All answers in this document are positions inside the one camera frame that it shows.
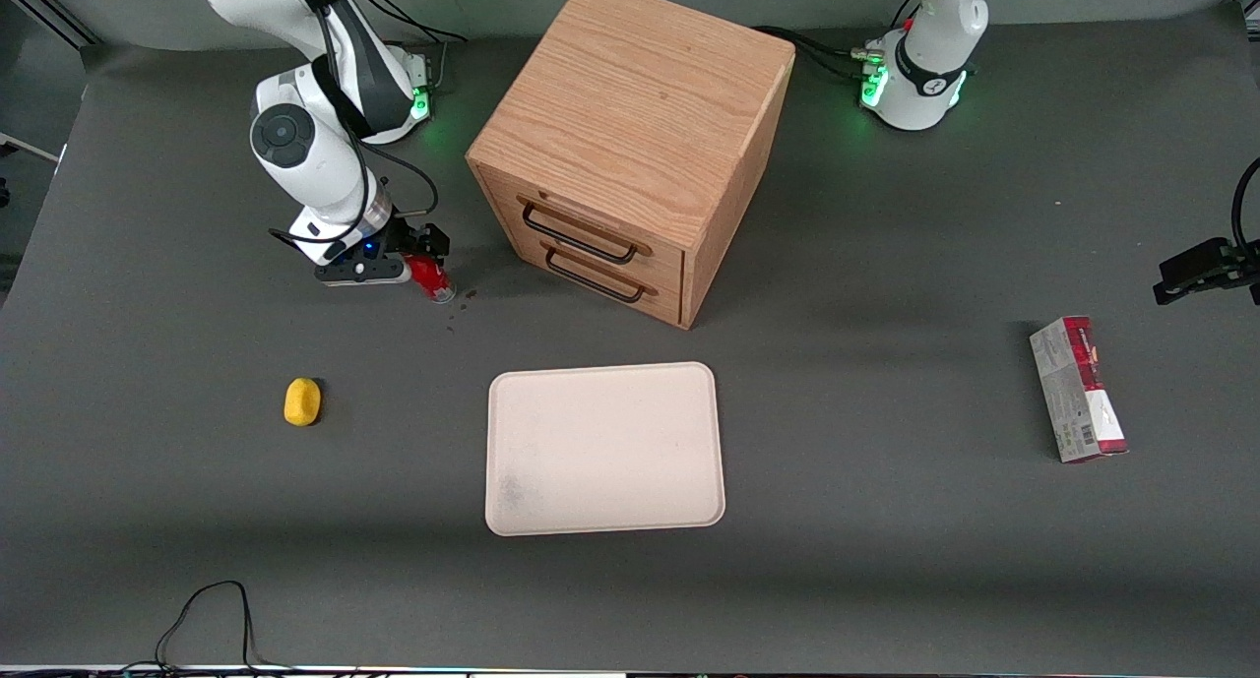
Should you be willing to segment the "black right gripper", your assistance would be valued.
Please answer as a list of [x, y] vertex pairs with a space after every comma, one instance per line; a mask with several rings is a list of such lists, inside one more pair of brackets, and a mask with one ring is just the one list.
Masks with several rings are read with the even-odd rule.
[[415, 229], [404, 217], [391, 217], [383, 229], [359, 243], [343, 247], [335, 243], [338, 251], [329, 257], [330, 266], [354, 266], [359, 262], [375, 262], [386, 256], [418, 256], [432, 260], [445, 260], [450, 255], [449, 234], [438, 226], [427, 223], [422, 229]]

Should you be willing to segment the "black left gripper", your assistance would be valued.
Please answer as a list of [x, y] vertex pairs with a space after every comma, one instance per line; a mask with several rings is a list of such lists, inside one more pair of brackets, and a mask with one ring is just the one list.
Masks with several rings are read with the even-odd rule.
[[1234, 248], [1225, 238], [1210, 238], [1160, 263], [1160, 280], [1153, 284], [1157, 305], [1167, 306], [1193, 292], [1211, 289], [1247, 289], [1255, 306], [1260, 305], [1259, 243], [1241, 246], [1242, 260], [1234, 268]]

